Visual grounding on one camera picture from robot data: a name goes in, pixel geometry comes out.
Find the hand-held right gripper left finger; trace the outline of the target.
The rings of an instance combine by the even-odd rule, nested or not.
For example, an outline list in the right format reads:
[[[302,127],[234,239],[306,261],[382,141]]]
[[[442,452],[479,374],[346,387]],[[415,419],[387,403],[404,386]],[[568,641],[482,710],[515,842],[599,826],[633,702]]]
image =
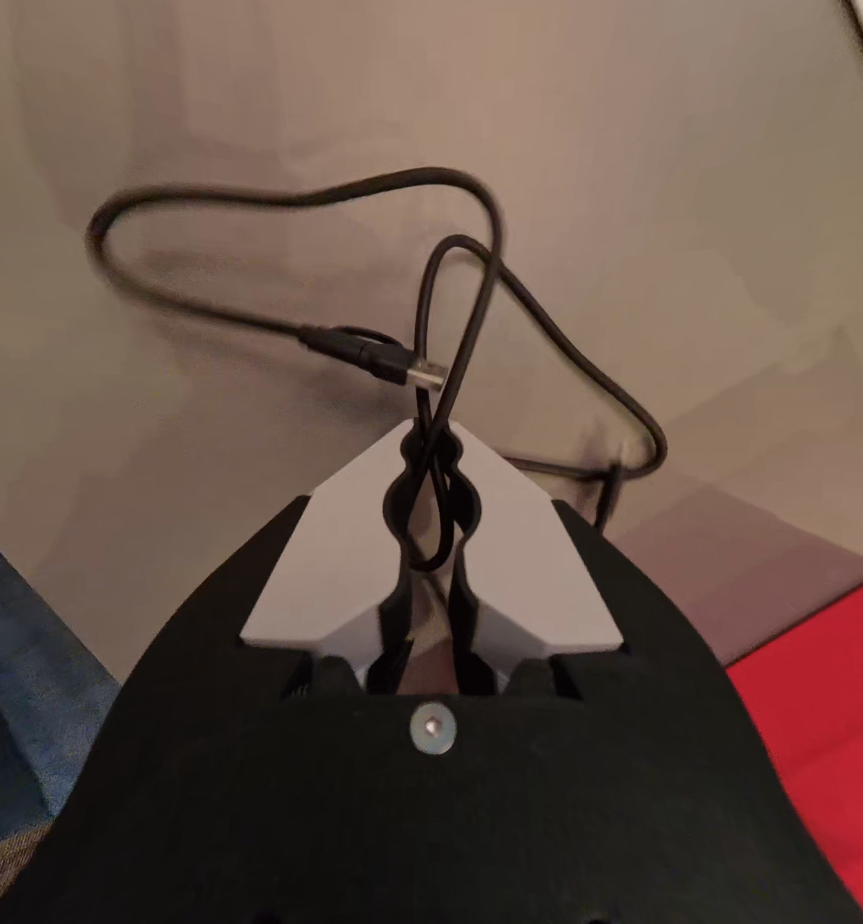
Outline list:
[[[318,485],[241,640],[339,657],[364,687],[397,687],[411,650],[412,586],[383,503],[405,472],[405,421]]]

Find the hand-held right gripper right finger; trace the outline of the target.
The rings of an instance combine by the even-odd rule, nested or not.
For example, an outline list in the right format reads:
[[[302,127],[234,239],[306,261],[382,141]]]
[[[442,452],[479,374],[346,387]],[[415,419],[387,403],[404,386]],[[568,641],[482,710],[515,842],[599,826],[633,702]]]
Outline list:
[[[448,619],[459,689],[501,689],[524,661],[608,653],[622,633],[553,499],[460,424],[442,450],[458,531]]]

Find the red plastic bin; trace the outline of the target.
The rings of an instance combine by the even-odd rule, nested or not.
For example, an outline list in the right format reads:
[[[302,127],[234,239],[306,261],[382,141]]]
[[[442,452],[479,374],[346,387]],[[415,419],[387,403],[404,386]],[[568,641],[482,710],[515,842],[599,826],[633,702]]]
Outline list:
[[[727,673],[795,810],[863,907],[863,586]]]

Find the person's jeans leg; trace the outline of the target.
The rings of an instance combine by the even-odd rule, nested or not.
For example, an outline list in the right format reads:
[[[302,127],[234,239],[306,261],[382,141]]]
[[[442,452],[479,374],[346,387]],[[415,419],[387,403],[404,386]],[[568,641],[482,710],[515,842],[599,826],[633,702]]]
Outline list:
[[[63,809],[119,689],[0,552],[0,844]]]

